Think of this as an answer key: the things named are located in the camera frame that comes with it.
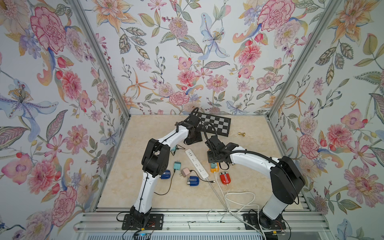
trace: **floral wallpaper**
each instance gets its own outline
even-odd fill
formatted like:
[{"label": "floral wallpaper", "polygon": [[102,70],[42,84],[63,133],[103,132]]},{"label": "floral wallpaper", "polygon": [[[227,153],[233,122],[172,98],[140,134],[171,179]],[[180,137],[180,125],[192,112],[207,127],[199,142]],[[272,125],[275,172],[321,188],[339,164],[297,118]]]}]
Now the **floral wallpaper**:
[{"label": "floral wallpaper", "polygon": [[126,118],[83,34],[65,0],[0,1],[0,239],[71,239],[98,198]]},{"label": "floral wallpaper", "polygon": [[340,240],[384,238],[383,10],[343,1],[272,118]]},{"label": "floral wallpaper", "polygon": [[325,0],[82,0],[132,114],[266,114]]}]

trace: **power strip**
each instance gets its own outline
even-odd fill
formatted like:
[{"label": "power strip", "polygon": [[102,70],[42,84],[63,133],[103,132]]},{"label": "power strip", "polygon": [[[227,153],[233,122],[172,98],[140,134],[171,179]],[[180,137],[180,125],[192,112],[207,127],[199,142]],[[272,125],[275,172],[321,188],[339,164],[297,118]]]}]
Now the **power strip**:
[{"label": "power strip", "polygon": [[207,171],[204,169],[203,165],[201,165],[197,157],[193,154],[192,150],[187,149],[185,153],[187,154],[193,165],[196,167],[196,170],[200,173],[202,179],[207,178],[209,176]]}]

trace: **blue flower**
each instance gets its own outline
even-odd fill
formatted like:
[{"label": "blue flower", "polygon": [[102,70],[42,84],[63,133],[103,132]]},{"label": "blue flower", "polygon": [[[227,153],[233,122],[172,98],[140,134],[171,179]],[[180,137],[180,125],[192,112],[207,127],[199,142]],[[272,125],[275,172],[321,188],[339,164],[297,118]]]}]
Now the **blue flower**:
[{"label": "blue flower", "polygon": [[117,141],[116,141],[116,138],[118,137],[119,135],[119,129],[116,130],[116,132],[114,134],[112,134],[112,130],[110,128],[108,128],[108,133],[107,133],[107,136],[102,136],[101,139],[100,139],[100,142],[105,144],[105,145],[108,145],[108,144],[113,144],[113,145],[117,145]]},{"label": "blue flower", "polygon": [[43,101],[41,103],[30,103],[33,100],[30,89],[27,84],[17,79],[14,80],[15,85],[9,85],[8,95],[12,99],[8,99],[0,94],[0,109],[4,110],[8,118],[13,119],[16,116],[25,117],[31,124],[31,133],[28,141],[32,142],[40,133],[40,127],[35,121],[35,117],[39,114],[49,114],[56,110],[58,102],[51,103]]},{"label": "blue flower", "polygon": [[221,48],[217,45],[217,43],[220,43],[222,37],[224,36],[224,28],[216,29],[216,31],[213,31],[213,36],[211,34],[211,27],[212,27],[212,20],[206,13],[201,14],[201,26],[200,31],[201,34],[204,36],[203,43],[207,45],[206,52],[203,56],[199,57],[199,60],[207,60],[209,57],[209,54],[211,51],[215,51],[217,56],[221,58],[229,57],[229,54],[225,52],[224,48]]}]

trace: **black cable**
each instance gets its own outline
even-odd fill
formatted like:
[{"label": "black cable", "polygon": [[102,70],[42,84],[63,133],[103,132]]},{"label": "black cable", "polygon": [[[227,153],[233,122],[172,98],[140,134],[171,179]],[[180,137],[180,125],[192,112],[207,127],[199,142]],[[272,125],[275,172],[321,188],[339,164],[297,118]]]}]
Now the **black cable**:
[{"label": "black cable", "polygon": [[194,171],[194,172],[196,173],[197,177],[198,177],[201,181],[203,181],[203,182],[211,182],[211,183],[214,183],[214,182],[215,182],[215,181],[206,181],[206,180],[201,179],[195,170],[189,170],[189,171],[190,171],[190,172]]},{"label": "black cable", "polygon": [[166,194],[169,192],[170,187],[171,187],[171,185],[172,185],[172,179],[173,179],[173,176],[175,175],[175,172],[176,172],[176,169],[173,170],[172,178],[170,178],[170,184],[169,184],[168,191],[167,191],[166,193],[164,193],[164,194],[158,194],[158,193],[156,193],[156,192],[155,192],[155,194],[160,195],[160,196],[163,196],[163,195],[166,195]]}]

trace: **checkerboard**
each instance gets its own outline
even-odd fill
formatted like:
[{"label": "checkerboard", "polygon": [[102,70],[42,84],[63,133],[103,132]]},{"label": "checkerboard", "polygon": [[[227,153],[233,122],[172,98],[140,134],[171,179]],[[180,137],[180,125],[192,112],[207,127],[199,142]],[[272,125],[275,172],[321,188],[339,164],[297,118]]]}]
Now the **checkerboard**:
[{"label": "checkerboard", "polygon": [[[205,122],[211,122],[215,126],[217,135],[228,137],[229,127],[231,126],[230,118],[224,118],[221,116],[215,116],[215,115],[205,114],[205,113],[197,113],[197,116],[201,120],[198,125],[198,128],[200,129],[203,128]],[[215,131],[213,130],[211,125],[208,125],[207,132],[215,134]]]}]

